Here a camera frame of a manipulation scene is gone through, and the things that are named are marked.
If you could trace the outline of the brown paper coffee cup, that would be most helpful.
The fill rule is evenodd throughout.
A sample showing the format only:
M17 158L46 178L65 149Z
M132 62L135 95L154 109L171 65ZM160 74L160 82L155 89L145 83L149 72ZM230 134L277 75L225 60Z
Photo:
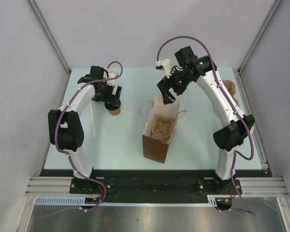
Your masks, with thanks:
M109 112L109 113L110 113L110 115L112 115L112 116L117 116L117 115L119 115L119 114L120 114L120 112L121 112L121 109L120 109L120 108L118 108L118 109L115 109L115 110L109 110L108 112Z

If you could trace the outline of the brown paper takeout bag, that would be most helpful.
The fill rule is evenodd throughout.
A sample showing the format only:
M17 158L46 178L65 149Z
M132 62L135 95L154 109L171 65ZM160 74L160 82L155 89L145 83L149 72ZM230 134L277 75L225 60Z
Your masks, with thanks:
M140 116L146 120L142 134L143 156L164 163L176 123L187 113L187 110L180 110L179 100L164 104L161 95L157 95L154 100L144 103L143 106L148 104L151 104L148 116L142 114L142 107L139 109Z

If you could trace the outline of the single brown pulp carrier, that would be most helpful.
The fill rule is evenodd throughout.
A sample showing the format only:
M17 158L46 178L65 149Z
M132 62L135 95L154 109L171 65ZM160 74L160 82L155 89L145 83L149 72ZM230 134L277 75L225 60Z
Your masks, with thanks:
M157 116L153 119L151 127L151 137L167 143L168 138L171 136L173 131L174 121L165 116Z

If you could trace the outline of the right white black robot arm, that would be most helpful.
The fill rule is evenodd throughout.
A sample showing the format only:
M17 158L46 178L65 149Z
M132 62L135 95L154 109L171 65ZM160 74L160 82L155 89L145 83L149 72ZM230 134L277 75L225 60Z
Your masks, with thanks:
M177 51L175 57L177 66L173 66L169 59L157 59L155 62L156 69L166 73L157 84L163 103L175 102L172 94L183 94L192 82L197 83L207 95L222 125L213 134L219 147L216 167L219 178L214 180L213 188L217 193L224 194L231 188L229 179L235 173L231 170L233 153L250 135L255 118L253 115L246 115L232 98L209 56L199 58L190 46L186 46Z

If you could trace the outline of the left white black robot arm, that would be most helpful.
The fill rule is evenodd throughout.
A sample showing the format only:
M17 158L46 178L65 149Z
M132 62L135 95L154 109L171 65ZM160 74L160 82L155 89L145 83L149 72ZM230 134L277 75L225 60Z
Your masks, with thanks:
M123 73L110 71L110 67L91 66L90 72L77 81L72 98L57 110L48 113L50 143L58 152L66 155L72 166L73 175L81 178L80 187L86 193L96 190L97 181L91 178L93 168L89 165L83 150L84 130L80 115L91 101L103 102L108 112L117 116L120 113L122 87L114 93L116 79Z

